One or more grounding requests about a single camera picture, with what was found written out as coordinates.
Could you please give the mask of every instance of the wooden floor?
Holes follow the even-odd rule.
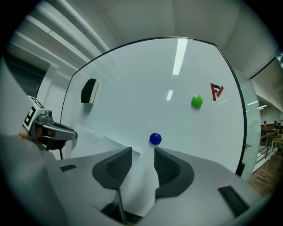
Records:
[[[264,196],[275,190],[282,174],[283,157],[281,157],[281,152],[276,152],[270,161],[252,174],[249,183]]]

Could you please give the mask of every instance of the green magnet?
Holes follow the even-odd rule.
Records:
[[[203,104],[202,97],[198,95],[193,96],[192,104],[195,107],[200,107]]]

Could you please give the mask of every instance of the red and black logo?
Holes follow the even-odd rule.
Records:
[[[213,98],[214,101],[216,101],[216,96],[220,97],[224,87],[222,87],[222,86],[220,87],[220,86],[214,85],[212,83],[210,85],[211,85],[211,91],[212,91],[212,98]]]

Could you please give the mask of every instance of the person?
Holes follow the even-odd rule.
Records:
[[[279,127],[278,127],[278,124],[277,124],[277,121],[275,120],[274,121],[274,129],[276,130],[276,129],[279,129]]]
[[[263,131],[267,131],[266,121],[264,121]]]

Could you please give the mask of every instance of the blue magnet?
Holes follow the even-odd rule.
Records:
[[[162,138],[159,133],[155,132],[152,135],[150,135],[149,140],[152,144],[157,145],[160,144]]]

